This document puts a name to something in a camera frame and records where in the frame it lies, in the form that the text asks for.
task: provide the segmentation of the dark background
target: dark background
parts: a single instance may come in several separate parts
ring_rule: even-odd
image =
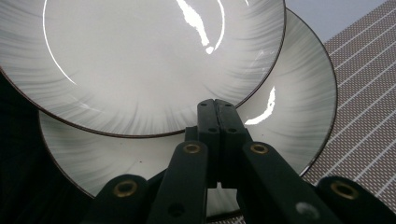
[[[0,223],[79,223],[91,198],[51,160],[38,110],[0,75]]]

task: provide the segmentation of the metal rivet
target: metal rivet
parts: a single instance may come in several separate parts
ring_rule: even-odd
[[[359,197],[359,193],[357,190],[355,190],[354,188],[350,187],[348,184],[341,181],[333,182],[330,185],[330,188],[339,196],[349,200],[355,200]]]
[[[268,147],[259,144],[251,145],[250,150],[258,154],[265,154],[269,151]]]
[[[114,187],[113,193],[119,198],[133,195],[137,190],[137,184],[133,180],[121,181]]]
[[[183,147],[183,150],[187,153],[197,153],[199,151],[201,151],[201,147],[195,144],[188,144],[186,146]]]

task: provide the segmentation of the ceramic plate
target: ceramic plate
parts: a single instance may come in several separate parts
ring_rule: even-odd
[[[330,133],[336,108],[336,85],[327,52],[313,32],[288,12],[287,31],[271,75],[238,108],[253,140],[272,145],[302,174]],[[48,149],[77,186],[95,196],[121,174],[151,178],[165,169],[183,134],[125,139],[83,132],[40,114]],[[209,216],[237,209],[235,191],[211,189]]]
[[[90,132],[152,137],[196,105],[240,105],[280,52],[281,0],[1,0],[0,65],[42,111]]]

